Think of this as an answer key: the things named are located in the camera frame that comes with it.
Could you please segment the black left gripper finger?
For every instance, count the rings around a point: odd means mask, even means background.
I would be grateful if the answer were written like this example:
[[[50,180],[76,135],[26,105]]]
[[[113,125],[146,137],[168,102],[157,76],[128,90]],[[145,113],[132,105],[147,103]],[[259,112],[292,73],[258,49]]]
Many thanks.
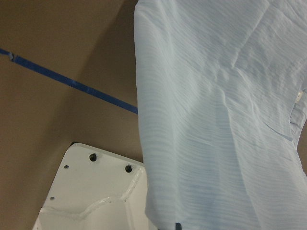
[[[175,230],[182,230],[182,226],[180,223],[175,224]]]

